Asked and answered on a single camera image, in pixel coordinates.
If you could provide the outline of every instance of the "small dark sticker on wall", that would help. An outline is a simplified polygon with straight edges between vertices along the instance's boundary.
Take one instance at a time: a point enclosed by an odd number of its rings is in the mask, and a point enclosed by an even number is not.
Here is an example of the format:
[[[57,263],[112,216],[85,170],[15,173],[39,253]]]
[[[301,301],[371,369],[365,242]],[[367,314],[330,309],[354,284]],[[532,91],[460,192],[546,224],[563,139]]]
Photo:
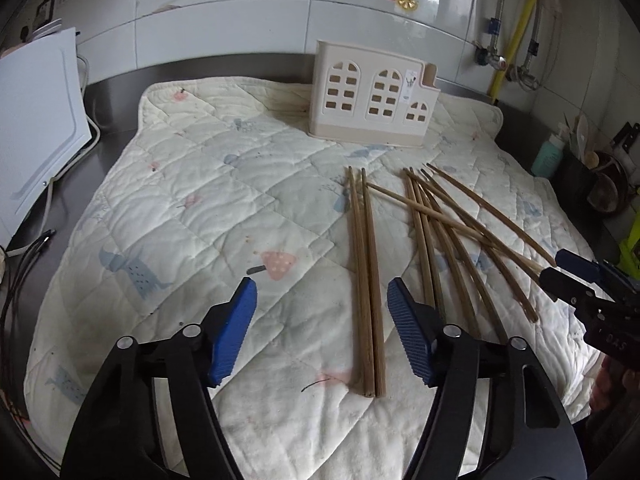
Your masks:
[[[53,8],[56,0],[44,0],[36,9],[36,17],[33,20],[33,30],[38,30],[43,25],[53,20]]]

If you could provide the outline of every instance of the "tiled wall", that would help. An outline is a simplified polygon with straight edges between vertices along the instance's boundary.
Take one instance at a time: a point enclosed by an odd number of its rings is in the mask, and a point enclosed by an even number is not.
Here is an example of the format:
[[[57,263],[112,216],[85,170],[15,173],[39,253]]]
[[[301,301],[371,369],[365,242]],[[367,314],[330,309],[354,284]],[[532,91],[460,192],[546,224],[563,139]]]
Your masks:
[[[42,0],[29,0],[4,44],[31,26]],[[80,32],[78,51],[89,59],[90,81],[190,57],[241,52],[314,52],[316,40],[366,44],[438,65],[441,78],[485,92],[493,71],[473,63],[472,42],[483,33],[496,0],[417,0],[414,11],[392,0],[56,0],[54,16]],[[524,0],[506,0],[502,46]],[[543,34],[553,13],[545,12]],[[548,41],[533,66],[540,73]],[[520,49],[522,62],[528,34]],[[507,84],[500,98],[531,110],[535,94]]]
[[[622,7],[619,38],[620,50],[612,74],[608,103],[600,123],[599,145],[604,149],[627,121],[631,124],[640,123],[640,32]],[[616,154],[621,159],[625,156],[618,152]],[[629,183],[634,186],[640,184],[640,141],[636,140],[631,147],[625,163],[630,174]],[[640,197],[633,199],[622,214],[606,221],[607,228],[617,241],[628,236],[637,211],[640,211]]]
[[[552,45],[555,68],[536,95],[532,114],[555,130],[580,111],[597,143],[609,94],[614,84],[618,35],[618,0],[559,0],[562,23],[559,43]],[[546,0],[549,12],[553,0]]]

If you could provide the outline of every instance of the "wooden chopstick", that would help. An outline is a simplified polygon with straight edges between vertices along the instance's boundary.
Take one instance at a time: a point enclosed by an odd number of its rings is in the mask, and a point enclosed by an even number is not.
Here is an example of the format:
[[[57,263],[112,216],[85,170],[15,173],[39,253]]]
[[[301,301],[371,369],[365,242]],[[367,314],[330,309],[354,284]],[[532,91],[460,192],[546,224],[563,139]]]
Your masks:
[[[411,200],[416,200],[414,182],[407,177],[405,179],[407,186],[407,194]],[[427,240],[422,225],[420,213],[415,209],[412,210],[414,217],[415,241],[418,245],[418,256],[420,257],[420,273],[422,274],[422,292],[424,293],[424,303],[434,305],[435,297],[433,292],[433,282],[431,281],[431,261],[427,252]]]
[[[420,194],[420,187],[414,180],[414,192],[416,189],[418,190],[416,202],[421,205],[426,205],[422,199],[422,195]],[[440,271],[438,270],[438,263],[436,261],[436,251],[433,247],[433,232],[427,215],[420,213],[420,220],[422,221],[422,231],[424,232],[424,240],[427,245],[427,256],[429,257],[431,267],[431,285],[433,286],[434,297],[434,301],[431,306],[436,309],[436,312],[440,313],[440,309],[444,308],[444,298],[442,296],[442,284],[440,283]]]
[[[422,195],[422,200],[425,203],[431,204],[431,208],[434,210],[438,207],[433,196],[425,192],[423,188],[420,188],[420,194]],[[474,311],[474,306],[471,303],[471,297],[469,296],[469,291],[466,288],[466,283],[464,278],[462,277],[462,272],[460,271],[460,267],[458,266],[458,261],[456,260],[453,248],[453,239],[456,236],[453,232],[453,229],[450,226],[442,225],[440,222],[435,221],[433,223],[434,231],[436,231],[436,235],[438,240],[440,241],[440,246],[444,250],[445,256],[447,258],[447,262],[449,263],[449,270],[451,271],[451,276],[453,277],[453,283],[456,285],[456,290],[458,292],[458,297],[460,298],[460,305],[462,306],[462,314],[465,317],[466,321],[466,330],[476,339],[480,339],[480,327],[478,325],[478,320],[476,319],[476,313]]]
[[[371,182],[367,182],[367,186],[375,189],[376,191],[379,191],[382,194],[385,194],[391,198],[394,198],[398,200],[398,202],[402,202],[413,209],[417,209],[421,213],[430,216],[430,218],[433,218],[438,222],[442,222],[443,224],[453,227],[454,229],[456,229],[457,231],[459,231],[461,234],[465,235],[468,238],[473,238],[474,240],[478,240],[479,242],[489,245],[490,247],[497,248],[500,252],[504,253],[506,256],[514,260],[518,264],[518,266],[520,266],[531,277],[532,280],[535,280],[535,282],[538,282],[538,276],[536,272],[537,273],[542,272],[543,267],[537,264],[536,262],[533,262],[528,258],[525,258],[521,254],[518,254],[511,248],[508,248],[504,243],[502,243],[497,237],[495,237],[495,235],[493,235],[482,224],[479,224],[479,226],[481,226],[482,229],[484,229],[484,232],[478,232],[471,227],[461,224],[460,222],[456,222],[453,218],[449,217],[448,215],[438,213],[432,208],[423,206],[422,204],[418,204],[417,202],[414,202],[413,200],[409,200],[408,198],[405,198],[404,196],[399,195],[398,193],[394,193],[389,189],[385,189],[384,187],[377,186],[376,184],[373,184]]]
[[[438,203],[435,200],[433,200],[431,202],[431,206],[436,211],[442,213],[442,209],[440,208],[440,206],[438,205]],[[474,280],[474,283],[476,284],[476,288],[478,289],[478,294],[480,294],[480,298],[482,299],[482,303],[484,303],[484,307],[486,308],[487,313],[489,314],[489,318],[491,319],[491,322],[492,322],[492,325],[494,327],[495,333],[498,335],[498,339],[500,340],[500,342],[502,344],[506,344],[507,341],[509,340],[509,337],[507,336],[507,332],[504,329],[504,325],[502,324],[502,320],[500,319],[500,316],[498,315],[498,311],[497,311],[497,309],[495,307],[494,300],[492,300],[491,295],[489,294],[489,291],[486,290],[486,286],[484,285],[484,281],[480,277],[480,274],[478,273],[478,269],[476,269],[476,265],[471,260],[471,256],[469,256],[469,252],[466,250],[466,247],[464,246],[464,244],[462,243],[462,241],[460,240],[458,235],[453,231],[452,228],[448,228],[448,231],[449,231],[449,237],[451,238],[451,241],[453,242],[453,246],[455,247],[456,251],[458,252],[458,255],[460,256],[460,259],[462,259],[462,263],[466,267],[467,272],[469,273],[469,275],[471,275],[471,278]]]
[[[369,278],[367,273],[367,254],[364,242],[364,225],[360,201],[353,176],[353,168],[349,167],[349,186],[351,192],[351,209],[353,211],[353,231],[356,253],[356,276],[358,294],[358,340],[360,343],[360,361],[362,364],[362,389],[365,397],[376,394],[374,369],[373,334],[371,325],[371,307],[369,299]]]
[[[510,257],[514,262],[518,264],[518,266],[522,270],[524,270],[527,273],[527,275],[536,284],[540,285],[538,277],[540,275],[540,272],[542,272],[542,267],[539,264],[525,258],[524,256],[522,256],[522,254],[518,254],[516,251],[514,251],[513,249],[505,245],[503,241],[500,240],[500,238],[498,238],[491,231],[489,231],[489,229],[484,225],[482,225],[478,220],[473,218],[468,212],[466,212],[464,208],[459,206],[458,203],[455,200],[453,200],[450,196],[439,192],[437,189],[431,186],[429,182],[425,181],[421,177],[418,177],[417,175],[413,175],[412,178],[417,178],[419,182],[423,182],[424,185],[434,195],[436,195],[439,199],[443,200],[447,205],[449,205],[450,208],[452,208],[456,212],[456,214],[460,216],[460,218],[462,217],[467,218],[472,223],[473,229],[475,229],[476,232],[482,233],[486,238],[489,239],[490,241],[489,245],[496,247],[500,252]]]
[[[447,196],[451,200],[451,202],[455,203],[455,201],[451,198],[451,196],[444,190],[444,188],[440,184],[438,184],[435,181],[434,178],[430,177],[427,173],[423,173],[423,174],[427,177],[429,183],[437,191],[442,193],[443,196]],[[472,216],[469,216],[468,218],[465,217],[465,216],[461,216],[461,218],[462,218],[462,221],[469,227],[473,227],[474,223],[478,222]],[[516,300],[522,306],[522,309],[523,309],[524,314],[527,317],[527,319],[529,319],[529,321],[532,322],[532,323],[538,322],[538,319],[539,319],[538,314],[536,313],[535,309],[533,308],[533,305],[529,301],[529,298],[527,297],[527,295],[520,288],[520,285],[518,284],[516,279],[513,277],[513,274],[509,270],[509,267],[507,267],[507,265],[502,261],[500,256],[498,256],[498,254],[496,253],[494,248],[489,247],[489,246],[485,246],[483,249],[486,252],[486,254],[491,258],[491,260],[494,262],[495,266],[498,268],[500,273],[504,276],[504,279],[507,281],[507,283],[511,287],[511,291],[512,291],[513,295],[515,296]]]
[[[373,210],[371,195],[367,187],[367,172],[361,170],[362,199],[364,202],[365,228],[367,231],[369,266],[369,299],[371,310],[371,331],[373,336],[373,364],[374,386],[376,397],[386,395],[386,363],[385,363],[385,334],[382,326],[382,298],[380,297],[380,274],[378,272],[378,250],[376,248],[376,233],[373,225]]]
[[[470,199],[474,200],[477,204],[487,209],[487,211],[489,211],[498,220],[500,220],[503,224],[505,224],[508,228],[510,228],[522,240],[526,241],[527,244],[533,247],[540,256],[542,256],[546,261],[549,262],[549,265],[553,267],[556,266],[556,261],[554,260],[554,258],[549,253],[547,253],[537,241],[535,241],[528,233],[524,232],[523,229],[521,229],[518,225],[516,225],[508,216],[502,213],[499,209],[491,205],[489,202],[487,202],[487,200],[485,200],[475,192],[471,191],[468,187],[466,187],[464,184],[462,184],[461,182],[459,182],[458,180],[450,176],[448,173],[445,173],[439,168],[436,168],[432,164],[425,164],[425,166],[435,171],[435,173],[439,174],[442,178],[447,180],[452,186],[457,187],[460,191],[466,194]]]

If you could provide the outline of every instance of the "quilted mat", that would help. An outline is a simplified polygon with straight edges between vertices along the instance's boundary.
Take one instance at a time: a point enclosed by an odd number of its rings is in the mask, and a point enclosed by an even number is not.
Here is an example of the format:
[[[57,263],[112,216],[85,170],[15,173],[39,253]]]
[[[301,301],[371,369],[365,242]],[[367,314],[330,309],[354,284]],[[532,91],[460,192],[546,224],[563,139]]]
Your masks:
[[[423,147],[392,148],[309,137],[309,99],[309,86],[250,78],[161,83],[145,91],[139,131],[78,222],[31,346],[28,410],[60,456],[86,391],[120,336],[167,338],[228,301],[251,274],[256,313],[233,374],[211,390],[241,472],[255,480],[401,478],[434,391],[412,374],[383,306],[387,396],[358,394],[347,166],[364,167],[373,182],[404,194],[401,169],[430,162],[550,253],[567,248],[592,257],[548,182],[495,145],[498,108],[441,94]],[[442,185],[507,245],[544,264],[501,222]],[[386,284],[401,276],[421,301],[411,217],[381,195],[372,202],[383,298]],[[530,324],[491,260],[471,241],[465,245],[508,334],[532,344],[569,416],[583,416],[598,357],[582,341],[583,326],[509,262],[540,315]],[[446,261],[440,254],[436,260],[447,320],[464,326]],[[497,340],[484,306],[473,299],[484,337]],[[168,389],[162,381],[157,389],[168,465],[184,470],[167,416]],[[461,472],[478,460],[487,393],[479,381]]]

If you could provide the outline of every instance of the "cream plastic utensil holder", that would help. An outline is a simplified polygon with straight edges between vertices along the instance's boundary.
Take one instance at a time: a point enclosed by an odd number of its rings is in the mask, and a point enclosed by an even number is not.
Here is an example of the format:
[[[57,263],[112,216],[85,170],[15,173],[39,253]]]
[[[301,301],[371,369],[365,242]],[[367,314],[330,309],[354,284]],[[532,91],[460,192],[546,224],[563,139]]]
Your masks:
[[[372,48],[318,41],[309,135],[421,146],[440,90],[436,66]]]

